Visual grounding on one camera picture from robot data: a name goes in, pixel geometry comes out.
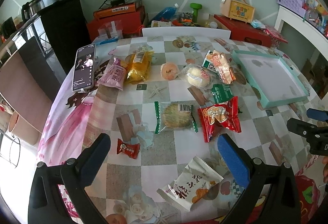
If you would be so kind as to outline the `person right hand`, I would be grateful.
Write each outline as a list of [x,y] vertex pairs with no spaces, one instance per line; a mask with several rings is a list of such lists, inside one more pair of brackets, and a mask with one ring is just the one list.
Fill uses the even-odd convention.
[[328,157],[325,156],[322,159],[322,163],[325,165],[323,168],[323,182],[327,183],[328,182]]

